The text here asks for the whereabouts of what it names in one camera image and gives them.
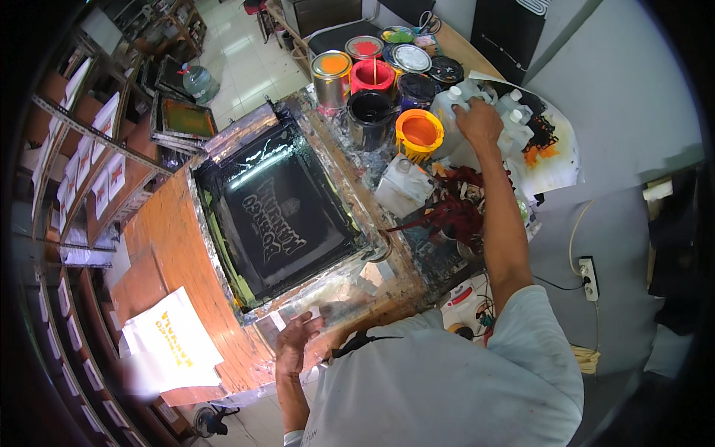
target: power strip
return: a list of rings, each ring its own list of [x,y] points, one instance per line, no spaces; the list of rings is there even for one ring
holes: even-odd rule
[[[578,259],[578,272],[586,282],[583,286],[586,299],[598,301],[598,280],[596,279],[596,268],[593,266],[593,256],[582,256]]]

